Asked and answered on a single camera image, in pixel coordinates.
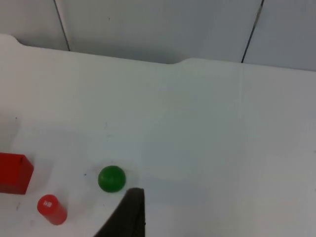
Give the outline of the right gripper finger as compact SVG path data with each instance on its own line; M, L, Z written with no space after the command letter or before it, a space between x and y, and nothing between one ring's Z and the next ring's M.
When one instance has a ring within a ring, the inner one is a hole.
M145 192L141 188L131 188L95 236L144 237L145 225Z

